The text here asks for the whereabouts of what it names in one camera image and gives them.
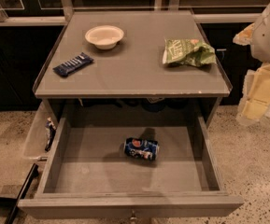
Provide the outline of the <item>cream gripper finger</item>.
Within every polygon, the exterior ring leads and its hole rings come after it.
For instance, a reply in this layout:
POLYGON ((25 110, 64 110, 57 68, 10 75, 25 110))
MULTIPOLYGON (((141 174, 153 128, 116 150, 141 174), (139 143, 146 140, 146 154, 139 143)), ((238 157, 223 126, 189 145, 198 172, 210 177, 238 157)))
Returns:
POLYGON ((236 34, 233 38, 233 42, 237 45, 246 46, 249 45, 252 39, 254 24, 250 24, 244 30, 236 34))
POLYGON ((248 70, 243 85, 236 120, 244 126, 270 118, 270 63, 263 63, 256 71, 248 70))

